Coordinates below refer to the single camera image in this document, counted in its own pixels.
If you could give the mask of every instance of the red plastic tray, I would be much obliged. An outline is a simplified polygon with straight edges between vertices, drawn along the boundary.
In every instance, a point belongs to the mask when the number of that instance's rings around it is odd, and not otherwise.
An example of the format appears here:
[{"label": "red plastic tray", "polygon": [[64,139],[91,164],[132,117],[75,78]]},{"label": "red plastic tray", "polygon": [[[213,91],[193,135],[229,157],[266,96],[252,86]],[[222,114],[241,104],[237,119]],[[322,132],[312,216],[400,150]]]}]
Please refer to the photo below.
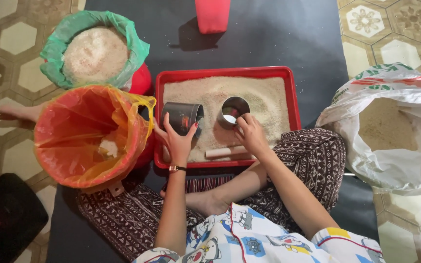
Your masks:
[{"label": "red plastic tray", "polygon": [[[239,68],[219,68],[202,70],[178,70],[163,71],[157,75],[155,81],[155,118],[160,123],[160,117],[163,109],[163,89],[166,83],[181,82],[187,80],[201,79],[214,76],[225,77],[249,77],[249,78],[272,78],[281,77],[285,82],[285,95],[287,97],[287,106],[289,112],[290,129],[292,131],[300,130],[300,115],[298,114],[297,94],[295,90],[295,81],[292,70],[286,66],[264,66],[264,67],[239,67]],[[160,142],[155,144],[154,162],[160,168],[167,169],[168,163],[163,161],[163,146]],[[229,160],[229,161],[208,161],[208,162],[189,162],[188,168],[209,168],[209,167],[229,167],[229,166],[247,166],[255,162],[252,160]]]}]

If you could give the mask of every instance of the red bottle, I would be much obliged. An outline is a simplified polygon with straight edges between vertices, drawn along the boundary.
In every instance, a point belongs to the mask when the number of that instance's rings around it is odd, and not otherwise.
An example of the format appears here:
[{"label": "red bottle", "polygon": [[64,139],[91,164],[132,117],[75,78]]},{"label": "red bottle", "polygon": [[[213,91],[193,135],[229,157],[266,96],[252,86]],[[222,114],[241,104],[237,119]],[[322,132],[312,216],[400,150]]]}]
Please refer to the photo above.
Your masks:
[{"label": "red bottle", "polygon": [[197,24],[202,34],[227,31],[230,0],[195,0]]}]

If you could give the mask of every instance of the hand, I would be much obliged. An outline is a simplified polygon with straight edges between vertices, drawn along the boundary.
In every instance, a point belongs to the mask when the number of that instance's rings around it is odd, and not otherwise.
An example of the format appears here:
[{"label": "hand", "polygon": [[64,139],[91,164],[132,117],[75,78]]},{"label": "hand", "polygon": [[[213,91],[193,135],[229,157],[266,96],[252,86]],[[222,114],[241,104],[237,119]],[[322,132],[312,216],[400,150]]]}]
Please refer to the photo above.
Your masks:
[{"label": "hand", "polygon": [[245,113],[237,119],[237,123],[243,133],[235,127],[233,128],[235,136],[250,154],[259,159],[262,154],[270,151],[261,123],[253,115]]},{"label": "hand", "polygon": [[157,124],[157,120],[154,118],[154,131],[160,141],[167,147],[170,156],[172,157],[172,164],[186,167],[188,163],[188,157],[191,151],[191,140],[196,133],[198,122],[195,122],[186,136],[178,135],[170,125],[170,114],[167,112],[163,119],[163,131]]}]

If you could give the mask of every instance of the yellow plastic bag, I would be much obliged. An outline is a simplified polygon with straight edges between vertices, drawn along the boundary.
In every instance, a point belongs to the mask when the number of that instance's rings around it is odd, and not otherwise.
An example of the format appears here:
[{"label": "yellow plastic bag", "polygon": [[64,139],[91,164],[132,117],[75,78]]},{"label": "yellow plastic bag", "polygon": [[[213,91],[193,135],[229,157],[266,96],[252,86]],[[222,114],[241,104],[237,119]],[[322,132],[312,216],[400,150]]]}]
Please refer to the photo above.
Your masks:
[{"label": "yellow plastic bag", "polygon": [[[112,86],[89,85],[68,90],[51,100],[34,130],[35,154],[47,173],[62,185],[102,190],[133,169],[152,133],[154,97],[123,92]],[[115,155],[100,147],[108,140]]]}]

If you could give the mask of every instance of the metal cup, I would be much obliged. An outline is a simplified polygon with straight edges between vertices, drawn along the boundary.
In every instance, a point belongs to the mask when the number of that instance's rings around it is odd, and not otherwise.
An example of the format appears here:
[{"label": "metal cup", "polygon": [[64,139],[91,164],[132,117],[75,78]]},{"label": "metal cup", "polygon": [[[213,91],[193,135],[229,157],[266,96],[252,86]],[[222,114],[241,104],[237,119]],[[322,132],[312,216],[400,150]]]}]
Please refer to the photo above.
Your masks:
[{"label": "metal cup", "polygon": [[238,117],[245,113],[249,113],[248,102],[237,96],[230,97],[222,104],[217,121],[222,128],[231,130],[237,125]]},{"label": "metal cup", "polygon": [[[170,125],[181,136],[188,134],[191,125],[204,117],[204,107],[201,104],[165,103],[162,109],[161,127],[163,127],[163,118],[167,112],[170,114]],[[199,138],[200,135],[201,127],[198,126],[194,136]]]}]

